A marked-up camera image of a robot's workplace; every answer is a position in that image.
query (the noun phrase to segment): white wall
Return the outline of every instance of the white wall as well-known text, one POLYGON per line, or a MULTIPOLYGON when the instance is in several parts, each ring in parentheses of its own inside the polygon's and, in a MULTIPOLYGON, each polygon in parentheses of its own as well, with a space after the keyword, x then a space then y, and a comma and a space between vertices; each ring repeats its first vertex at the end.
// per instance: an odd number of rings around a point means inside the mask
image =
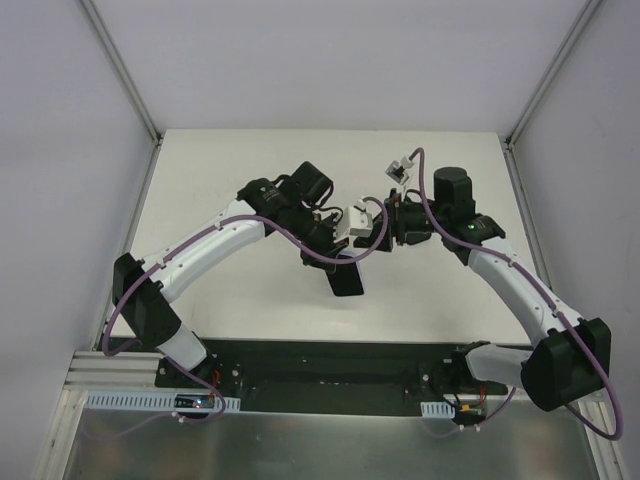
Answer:
POLYGON ((75 2, 3 2, 0 65, 0 471, 23 479, 151 144, 75 2))
POLYGON ((505 135, 585 0, 97 0, 159 128, 505 135))
POLYGON ((640 3, 605 2, 525 135, 517 162, 551 281, 613 332, 625 460, 640 475, 640 3))

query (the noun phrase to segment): metal sheet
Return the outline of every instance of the metal sheet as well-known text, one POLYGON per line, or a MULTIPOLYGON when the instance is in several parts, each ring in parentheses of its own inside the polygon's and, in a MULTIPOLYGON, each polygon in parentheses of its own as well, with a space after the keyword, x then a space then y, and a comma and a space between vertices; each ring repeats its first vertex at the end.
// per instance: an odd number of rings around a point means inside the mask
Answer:
MULTIPOLYGON (((143 412, 85 412, 110 435, 143 412)), ((67 480, 598 478, 584 429, 568 412, 515 401, 480 432, 445 439, 451 423, 419 418, 234 414, 201 425, 161 418, 117 440, 78 434, 67 480)))

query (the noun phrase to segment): gray wall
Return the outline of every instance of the gray wall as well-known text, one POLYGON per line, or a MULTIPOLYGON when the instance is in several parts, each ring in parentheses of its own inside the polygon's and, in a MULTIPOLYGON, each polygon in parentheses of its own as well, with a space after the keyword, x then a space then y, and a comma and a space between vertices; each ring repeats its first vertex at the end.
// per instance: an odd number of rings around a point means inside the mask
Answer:
POLYGON ((613 331, 622 439, 640 475, 640 2, 605 2, 516 159, 555 289, 613 331))
POLYGON ((0 471, 28 478, 151 143, 73 1, 0 6, 0 471))
POLYGON ((96 0, 159 128, 508 133, 585 0, 96 0))

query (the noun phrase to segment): silver metal surface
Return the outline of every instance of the silver metal surface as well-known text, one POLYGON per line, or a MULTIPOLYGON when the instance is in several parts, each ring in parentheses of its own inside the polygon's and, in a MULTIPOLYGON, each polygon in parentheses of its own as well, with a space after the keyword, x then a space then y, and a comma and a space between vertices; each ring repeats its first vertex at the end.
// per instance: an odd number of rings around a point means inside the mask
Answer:
MULTIPOLYGON (((108 436, 149 417, 91 411, 108 436)), ((65 478, 80 479, 595 479, 584 429, 565 410, 516 401, 480 432, 437 439, 446 420, 239 414, 181 425, 159 418, 110 442, 79 434, 65 478)))
POLYGON ((511 133, 507 136, 510 145, 515 144, 522 135, 522 132, 540 105, 540 102, 543 100, 547 90, 557 77, 558 72, 560 72, 567 59, 571 56, 571 53, 582 37, 582 34, 585 32, 591 23, 591 20, 593 20, 594 15, 604 2, 605 0, 587 0, 585 5, 582 7, 578 17, 571 25, 567 36, 560 44, 560 48, 558 48, 558 51, 551 60, 551 63, 533 90, 531 98, 529 98, 524 110, 518 117, 511 133))
POLYGON ((151 139, 155 143, 158 143, 158 139, 160 138, 159 130, 156 127, 153 118, 151 118, 144 100, 140 96, 140 92, 133 82, 131 74, 129 73, 129 70, 124 64, 124 61, 122 60, 122 57, 118 52, 118 49, 116 48, 113 38, 111 38, 109 30, 107 30, 100 12, 93 3, 93 0, 77 0, 77 3, 84 13, 89 26, 95 33, 100 47, 104 51, 105 56, 107 57, 107 60, 111 65, 111 68, 118 78, 118 81, 122 85, 125 94, 129 98, 129 102, 133 106, 138 117, 140 117, 140 121, 144 124, 151 139))
POLYGON ((535 223, 533 221, 533 215, 531 213, 531 207, 529 206, 529 200, 527 199, 527 193, 518 171, 518 165, 513 153, 513 148, 507 144, 506 140, 501 141, 502 154, 507 164, 507 170, 509 177, 511 178, 511 185, 513 186, 513 192, 516 195, 516 203, 518 210, 520 210, 520 217, 524 224, 524 232, 529 242, 529 250, 533 257, 534 267, 538 277, 551 288, 551 279, 549 278, 549 271, 542 255, 542 249, 540 248, 540 241, 538 239, 538 232, 536 230, 535 223))
POLYGON ((45 448, 39 456, 33 478, 37 480, 63 478, 86 398, 86 391, 62 391, 45 448))
POLYGON ((145 390, 155 389, 160 354, 121 353, 105 357, 102 352, 75 352, 65 389, 145 390))

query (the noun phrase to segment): small white component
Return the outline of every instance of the small white component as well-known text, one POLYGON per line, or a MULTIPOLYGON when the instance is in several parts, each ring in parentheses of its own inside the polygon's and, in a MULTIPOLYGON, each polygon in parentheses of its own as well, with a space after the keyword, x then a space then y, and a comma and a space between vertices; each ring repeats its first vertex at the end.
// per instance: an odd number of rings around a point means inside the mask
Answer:
POLYGON ((404 157, 400 161, 394 160, 391 162, 391 165, 387 167, 385 173, 391 177, 394 182, 404 185, 411 178, 408 171, 411 167, 413 167, 413 160, 409 160, 409 157, 404 157))
POLYGON ((456 416, 456 411, 445 402, 421 402, 422 418, 447 418, 456 416))
POLYGON ((349 236, 368 237, 373 230, 373 218, 364 208, 364 202, 360 201, 356 206, 344 210, 342 218, 336 226, 334 238, 336 242, 349 236))
POLYGON ((184 323, 180 324, 180 328, 173 337, 162 345, 158 345, 158 350, 186 370, 191 370, 207 356, 202 342, 184 323))

